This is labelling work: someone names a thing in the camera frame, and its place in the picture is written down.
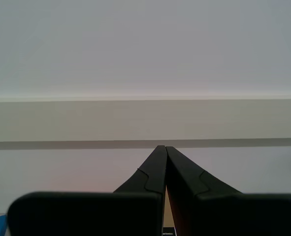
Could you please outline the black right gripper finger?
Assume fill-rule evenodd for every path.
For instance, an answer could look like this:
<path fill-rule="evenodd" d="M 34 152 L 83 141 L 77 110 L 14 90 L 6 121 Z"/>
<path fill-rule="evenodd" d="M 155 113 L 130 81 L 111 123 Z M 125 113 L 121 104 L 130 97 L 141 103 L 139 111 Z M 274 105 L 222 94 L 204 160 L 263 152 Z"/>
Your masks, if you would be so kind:
<path fill-rule="evenodd" d="M 166 187 L 179 236 L 291 236 L 291 194 L 245 194 L 174 147 Z"/>
<path fill-rule="evenodd" d="M 7 212 L 13 236 L 160 236 L 166 148 L 157 146 L 114 192 L 32 192 Z"/>

